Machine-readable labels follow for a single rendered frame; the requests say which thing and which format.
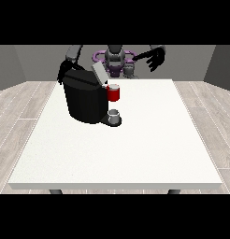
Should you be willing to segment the small grey cup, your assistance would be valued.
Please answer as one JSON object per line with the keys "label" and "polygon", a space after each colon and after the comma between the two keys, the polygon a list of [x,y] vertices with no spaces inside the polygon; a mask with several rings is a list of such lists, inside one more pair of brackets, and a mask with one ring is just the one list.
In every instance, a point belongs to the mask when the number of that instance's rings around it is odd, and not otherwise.
{"label": "small grey cup", "polygon": [[116,124],[120,120],[120,113],[117,109],[110,109],[108,112],[108,122],[111,124]]}

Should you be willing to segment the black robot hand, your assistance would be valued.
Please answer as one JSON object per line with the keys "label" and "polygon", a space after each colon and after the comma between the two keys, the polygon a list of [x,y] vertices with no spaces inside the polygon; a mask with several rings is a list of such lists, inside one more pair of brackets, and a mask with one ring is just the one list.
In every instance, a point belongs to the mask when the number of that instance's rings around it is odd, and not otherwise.
{"label": "black robot hand", "polygon": [[72,62],[69,60],[64,60],[61,65],[60,65],[60,69],[58,72],[58,77],[57,77],[57,81],[59,84],[62,84],[63,82],[63,78],[65,77],[65,73],[71,69],[75,69],[75,70],[83,70],[84,67],[79,65],[76,62]]}
{"label": "black robot hand", "polygon": [[151,49],[149,51],[138,54],[133,58],[133,61],[138,61],[147,58],[146,63],[153,72],[165,61],[165,51],[163,49]]}

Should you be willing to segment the small grey coffee pod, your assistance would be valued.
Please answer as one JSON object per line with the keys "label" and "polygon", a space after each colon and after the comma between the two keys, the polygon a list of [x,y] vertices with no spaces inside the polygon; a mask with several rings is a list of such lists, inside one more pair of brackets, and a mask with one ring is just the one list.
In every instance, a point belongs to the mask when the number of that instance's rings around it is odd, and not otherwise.
{"label": "small grey coffee pod", "polygon": [[123,75],[128,78],[134,76],[135,65],[133,63],[127,63],[123,68]]}

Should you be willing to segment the pale grey machine lid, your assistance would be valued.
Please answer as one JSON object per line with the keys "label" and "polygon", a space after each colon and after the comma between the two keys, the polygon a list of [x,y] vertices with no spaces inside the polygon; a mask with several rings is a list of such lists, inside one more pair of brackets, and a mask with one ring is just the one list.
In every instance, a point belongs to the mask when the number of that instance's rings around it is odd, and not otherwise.
{"label": "pale grey machine lid", "polygon": [[101,62],[94,63],[92,65],[92,70],[101,85],[104,85],[108,81],[108,74]]}

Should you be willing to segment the black coffee machine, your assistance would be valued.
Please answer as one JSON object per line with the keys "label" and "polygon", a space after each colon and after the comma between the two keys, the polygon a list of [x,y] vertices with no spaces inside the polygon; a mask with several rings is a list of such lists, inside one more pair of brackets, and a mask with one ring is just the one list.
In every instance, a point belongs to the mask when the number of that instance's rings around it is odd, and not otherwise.
{"label": "black coffee machine", "polygon": [[122,118],[116,124],[108,122],[107,82],[101,85],[95,73],[87,70],[71,69],[63,78],[65,99],[69,114],[83,123],[104,123],[110,127],[122,124]]}

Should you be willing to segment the red pod holder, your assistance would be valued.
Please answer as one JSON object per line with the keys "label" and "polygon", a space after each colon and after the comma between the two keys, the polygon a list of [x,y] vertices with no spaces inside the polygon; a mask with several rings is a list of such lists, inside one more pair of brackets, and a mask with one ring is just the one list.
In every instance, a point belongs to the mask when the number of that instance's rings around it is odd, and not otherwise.
{"label": "red pod holder", "polygon": [[120,86],[117,84],[107,85],[108,100],[116,102],[120,99]]}

